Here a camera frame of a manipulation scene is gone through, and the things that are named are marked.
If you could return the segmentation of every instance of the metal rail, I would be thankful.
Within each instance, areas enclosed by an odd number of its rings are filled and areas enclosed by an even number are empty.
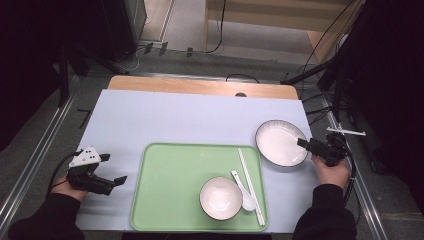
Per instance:
[[[323,99],[324,107],[329,107],[330,104],[326,99]],[[330,121],[330,125],[333,128],[342,127],[341,123],[337,123],[336,118],[330,112],[327,114],[328,120]],[[371,230],[371,234],[374,239],[377,240],[386,240],[388,239],[387,234],[384,230],[383,223],[381,221],[380,215],[375,208],[374,201],[371,198],[370,193],[368,192],[367,186],[365,185],[364,179],[362,178],[361,172],[358,168],[356,168],[356,181],[354,184],[354,188],[358,193],[359,202],[361,203],[362,210],[364,212],[365,218],[368,221],[368,225]]]
[[[32,153],[27,165],[22,171],[18,181],[6,198],[0,210],[0,239],[3,239],[9,225],[19,208],[26,192],[28,191],[32,180],[34,179],[39,167],[41,166],[44,157],[46,156],[51,143],[53,142],[57,131],[62,125],[63,120],[68,114],[69,108],[74,100],[75,92],[79,87],[79,79],[77,76],[70,81],[70,95],[68,100],[61,108],[58,108],[47,126],[46,131],[43,133],[40,141],[37,144],[34,152]]]

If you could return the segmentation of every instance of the cable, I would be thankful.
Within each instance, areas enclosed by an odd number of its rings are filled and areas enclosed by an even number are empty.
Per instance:
[[[355,159],[353,158],[353,154],[350,151],[349,147],[346,145],[346,143],[344,143],[341,139],[339,138],[334,138],[335,140],[337,140],[347,151],[347,154],[349,156],[350,159],[350,163],[351,163],[351,170],[350,170],[350,180],[348,183],[348,186],[346,188],[346,193],[345,196],[343,198],[344,200],[344,205],[346,206],[347,201],[349,200],[350,194],[352,193],[353,190],[353,184],[355,183],[355,177],[356,177],[356,164],[355,164]]]
[[[248,78],[255,80],[257,83],[260,83],[258,81],[258,79],[256,79],[255,77],[252,77],[252,76],[249,76],[249,75],[246,75],[246,74],[240,74],[240,73],[233,73],[233,74],[228,75],[227,78],[225,79],[225,81],[228,82],[228,78],[230,78],[231,76],[244,76],[244,77],[248,77]]]
[[[300,89],[299,100],[301,100],[303,97],[303,91],[305,91],[305,81],[302,81],[302,88]]]
[[[312,52],[311,52],[311,54],[309,55],[309,58],[308,58],[308,60],[306,61],[306,63],[305,63],[305,68],[303,69],[303,73],[302,74],[304,74],[305,73],[305,70],[306,70],[306,66],[308,65],[308,63],[309,63],[309,60],[311,60],[311,58],[312,58],[312,56],[315,54],[315,51],[316,51],[316,49],[317,49],[317,47],[319,46],[319,44],[321,43],[321,41],[322,41],[322,39],[324,38],[324,36],[328,33],[328,31],[331,29],[331,27],[337,22],[337,20],[341,17],[341,15],[346,11],[346,9],[354,2],[355,0],[351,0],[350,2],[349,2],[349,4],[343,9],[343,11],[336,17],[336,19],[334,19],[334,21],[330,24],[330,26],[325,30],[325,32],[322,34],[322,36],[321,36],[321,38],[318,40],[318,43],[315,45],[315,47],[314,47],[314,49],[312,50]],[[302,96],[303,96],[303,88],[301,89],[302,91],[301,91],[301,94],[300,94],[300,97],[299,97],[299,99],[301,99],[302,98]]]
[[[221,52],[219,52],[219,53],[207,53],[207,52],[202,52],[202,51],[193,51],[193,52],[189,52],[189,51],[184,51],[184,50],[173,50],[173,49],[166,49],[165,51],[167,51],[167,52],[176,52],[176,53],[185,53],[185,54],[187,54],[187,53],[192,53],[192,54],[207,54],[207,55],[216,55],[216,56],[219,56],[219,54],[223,51],[221,51]]]
[[[316,114],[316,113],[321,113],[318,117],[316,117],[314,120],[312,120],[312,122],[308,123],[309,126],[311,126],[312,124],[318,122],[319,120],[323,119],[329,112],[332,111],[332,106],[329,107],[325,107],[319,110],[314,110],[314,111],[309,111],[306,112],[306,115],[311,115],[311,114]]]
[[[218,19],[219,19],[219,16],[218,16],[218,8],[216,8],[216,11],[215,11],[215,13],[216,13],[216,28],[218,29],[218,32],[219,32],[219,34],[221,34],[221,28],[219,27],[219,21],[218,21]]]
[[[221,31],[219,31],[219,33],[220,33],[219,43],[218,43],[218,45],[216,46],[216,48],[214,50],[207,51],[207,52],[204,52],[204,53],[213,53],[216,50],[218,50],[218,48],[221,46],[221,43],[222,43],[222,32],[223,32],[223,25],[224,25],[224,15],[225,15],[225,5],[226,4],[227,4],[227,0],[224,0],[224,6],[222,7],[222,15],[221,15]]]
[[[57,172],[59,171],[59,169],[60,169],[60,167],[69,159],[69,158],[71,158],[71,157],[75,157],[75,156],[78,156],[80,153],[81,153],[82,151],[79,151],[79,152],[73,152],[73,153],[70,153],[70,154],[68,154],[65,158],[63,158],[60,162],[59,162],[59,164],[56,166],[56,168],[54,169],[54,171],[53,171],[53,174],[52,174],[52,177],[50,178],[50,182],[49,182],[49,186],[47,187],[47,193],[46,193],[46,198],[47,198],[47,196],[50,194],[50,191],[52,190],[52,188],[54,187],[53,186],[53,182],[54,182],[54,179],[56,178],[56,174],[57,174]]]
[[[358,225],[359,220],[361,220],[362,206],[361,206],[361,202],[359,202],[358,193],[356,192],[355,188],[353,189],[353,192],[355,193],[356,203],[358,204],[358,217],[355,220],[355,225]]]
[[[145,42],[143,42],[143,41],[139,41],[138,43],[137,43],[137,50],[139,50],[140,48],[138,48],[138,47],[147,47],[147,45],[146,45],[146,43]]]
[[[300,67],[297,69],[297,76],[300,76],[300,74],[299,74],[300,69],[304,68],[304,69],[303,69],[303,72],[305,72],[305,69],[306,69],[306,67],[307,67],[308,65],[309,65],[309,66],[317,66],[318,64],[311,63],[311,64],[305,64],[305,65],[300,66]],[[315,74],[315,76],[317,76],[318,78],[321,78],[321,76],[320,76],[320,75],[318,75],[318,73],[316,73],[316,74]]]
[[[317,95],[314,95],[312,97],[309,97],[309,98],[303,100],[302,103],[305,103],[305,102],[310,101],[310,100],[312,100],[314,98],[317,98],[317,97],[324,97],[326,100],[328,100],[329,102],[331,102],[331,100],[324,93],[321,93],[321,94],[317,94]]]
[[[346,23],[345,23],[345,25],[343,26],[343,28],[342,29],[345,29],[345,27],[347,26],[347,24],[349,23],[349,20],[350,20],[350,18],[352,17],[353,15],[350,15],[349,16],[349,19],[346,21]],[[349,29],[347,29],[345,32],[346,33],[349,33],[350,32],[350,30],[352,30],[352,28],[353,28],[353,26],[354,26],[354,24],[351,24],[350,26],[349,26]],[[342,41],[342,39],[343,38],[345,38],[345,36],[347,36],[347,34],[344,34],[338,41],[337,41],[337,45],[336,45],[336,53],[339,51],[339,49],[340,49],[340,43],[341,43],[341,41]]]
[[[138,52],[140,52],[141,50],[143,50],[145,47],[139,48],[136,52],[135,52],[135,59],[137,59],[137,66],[135,66],[134,68],[128,69],[125,67],[122,67],[121,65],[119,65],[118,63],[115,63],[116,66],[120,67],[121,69],[125,70],[125,71],[134,71],[136,70],[139,66],[140,66],[140,59],[138,59]]]
[[[55,185],[51,186],[50,191],[51,191],[53,188],[55,188],[56,186],[59,186],[60,184],[64,184],[64,183],[66,183],[67,181],[69,181],[69,179],[66,179],[65,181],[62,181],[62,182],[60,182],[60,183],[56,183]]]
[[[308,65],[309,60],[311,60],[312,56],[315,54],[315,51],[318,47],[318,45],[321,43],[322,39],[324,38],[324,36],[328,33],[328,31],[330,30],[330,28],[337,22],[337,20],[339,20],[339,18],[342,16],[342,14],[346,11],[346,9],[354,2],[355,0],[352,0],[349,2],[349,4],[343,9],[343,11],[341,13],[339,13],[339,15],[336,17],[336,19],[334,19],[334,21],[330,24],[330,26],[325,30],[324,34],[322,34],[321,38],[318,40],[318,43],[315,45],[314,49],[312,50],[311,55],[309,55],[308,60],[306,61],[305,65]]]

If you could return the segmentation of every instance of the black clamp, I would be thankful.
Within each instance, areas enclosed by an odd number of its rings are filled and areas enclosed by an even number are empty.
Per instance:
[[[330,133],[326,135],[326,143],[311,138],[310,141],[299,138],[297,145],[305,148],[313,155],[325,160],[325,165],[334,167],[347,155],[346,138],[341,133]]]
[[[123,185],[127,180],[127,176],[123,176],[110,181],[94,173],[99,163],[109,158],[110,154],[99,155],[93,147],[88,147],[69,164],[66,179],[75,189],[109,195],[114,187]]]

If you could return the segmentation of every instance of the white bowl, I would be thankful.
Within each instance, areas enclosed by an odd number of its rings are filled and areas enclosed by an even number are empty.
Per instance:
[[[283,120],[271,120],[262,124],[256,132],[259,151],[269,161],[284,167],[300,164],[308,151],[297,145],[297,139],[306,140],[295,125]]]
[[[216,220],[227,220],[240,210],[243,195],[235,182],[225,177],[208,180],[200,191],[200,205]]]

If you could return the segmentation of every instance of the ceramic spoon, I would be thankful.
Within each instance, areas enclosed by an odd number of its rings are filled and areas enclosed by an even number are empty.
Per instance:
[[[253,199],[252,195],[244,188],[243,183],[240,181],[240,177],[236,170],[232,170],[231,174],[236,180],[237,185],[239,186],[241,193],[243,195],[243,203],[242,207],[247,211],[253,211],[256,209],[255,199]]]

